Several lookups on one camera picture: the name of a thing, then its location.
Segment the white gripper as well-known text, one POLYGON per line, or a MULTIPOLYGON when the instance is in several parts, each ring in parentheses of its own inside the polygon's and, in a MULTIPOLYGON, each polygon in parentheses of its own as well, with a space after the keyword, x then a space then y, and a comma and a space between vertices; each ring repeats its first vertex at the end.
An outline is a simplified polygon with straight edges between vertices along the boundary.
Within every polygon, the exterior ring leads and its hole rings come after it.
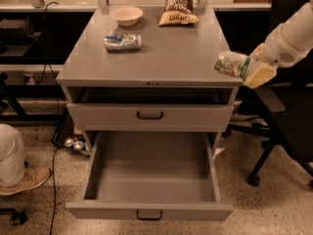
POLYGON ((304 59, 307 56, 306 33, 306 23, 280 23, 249 54, 255 59, 264 59, 267 63, 249 65, 243 85, 249 88, 259 87, 276 76, 277 67, 290 68, 304 59))

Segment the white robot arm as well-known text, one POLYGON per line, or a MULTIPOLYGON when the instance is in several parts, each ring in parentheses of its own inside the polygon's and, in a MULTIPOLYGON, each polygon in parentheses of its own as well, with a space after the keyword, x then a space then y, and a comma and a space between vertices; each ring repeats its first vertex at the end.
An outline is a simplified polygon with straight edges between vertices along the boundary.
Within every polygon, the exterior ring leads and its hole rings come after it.
POLYGON ((303 60, 313 48, 313 0, 278 24, 249 55, 243 85, 256 88, 272 79, 277 69, 288 69, 303 60))

